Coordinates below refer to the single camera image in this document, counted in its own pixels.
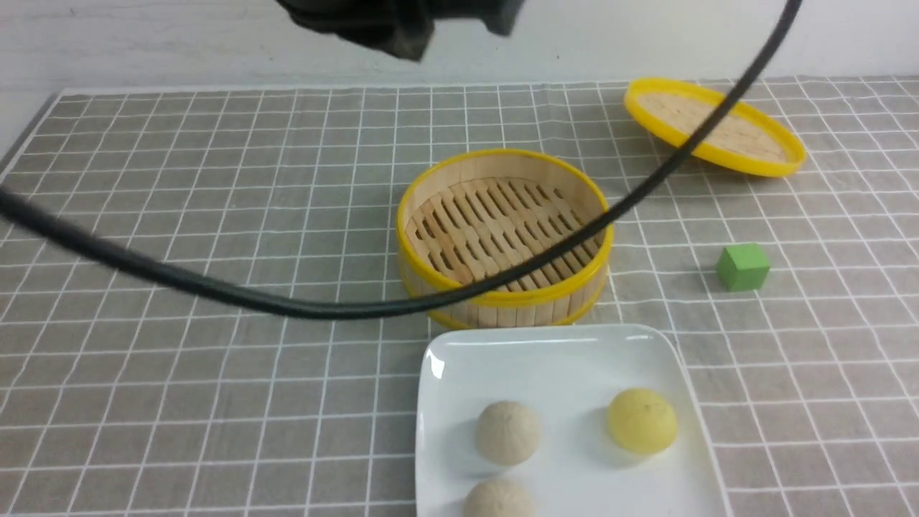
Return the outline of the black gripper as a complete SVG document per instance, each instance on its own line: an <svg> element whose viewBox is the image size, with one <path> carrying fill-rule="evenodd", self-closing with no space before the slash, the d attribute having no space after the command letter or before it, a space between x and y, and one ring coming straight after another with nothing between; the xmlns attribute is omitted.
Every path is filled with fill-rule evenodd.
<svg viewBox="0 0 919 517"><path fill-rule="evenodd" d="M295 25L331 34L403 61L420 62L443 20L478 20L492 34L512 33L522 1L279 1Z"/></svg>

